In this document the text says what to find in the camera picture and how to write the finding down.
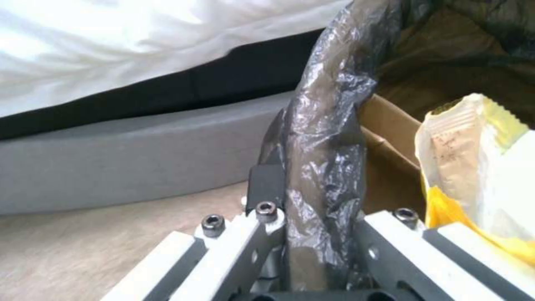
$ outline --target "beige carpet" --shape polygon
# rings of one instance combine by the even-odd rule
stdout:
[[[0,217],[0,300],[99,300],[169,232],[241,211],[247,183],[137,204]]]

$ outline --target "cardboard box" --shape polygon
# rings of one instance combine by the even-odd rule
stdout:
[[[414,153],[421,123],[378,95],[360,108],[359,117],[368,146],[364,212],[407,207],[423,219],[425,198]]]

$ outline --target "white fabric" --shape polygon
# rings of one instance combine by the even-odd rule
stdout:
[[[3,0],[0,117],[325,27],[348,0]]]

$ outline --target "plastic bag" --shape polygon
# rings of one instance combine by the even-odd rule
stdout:
[[[502,2],[355,0],[324,30],[259,159],[278,154],[286,173],[291,289],[345,289],[359,282],[352,227],[365,195],[366,149],[355,108],[376,89],[417,118],[480,87],[494,89],[491,94],[533,89],[535,71],[525,60],[534,53],[535,31],[526,20],[532,9],[527,1]],[[426,88],[443,74],[445,84]],[[532,124],[535,110],[525,110],[531,103],[509,105]]]

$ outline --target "food wrapper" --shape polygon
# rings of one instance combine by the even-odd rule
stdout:
[[[428,227],[462,222],[535,265],[535,132],[481,94],[429,112],[415,137]]]

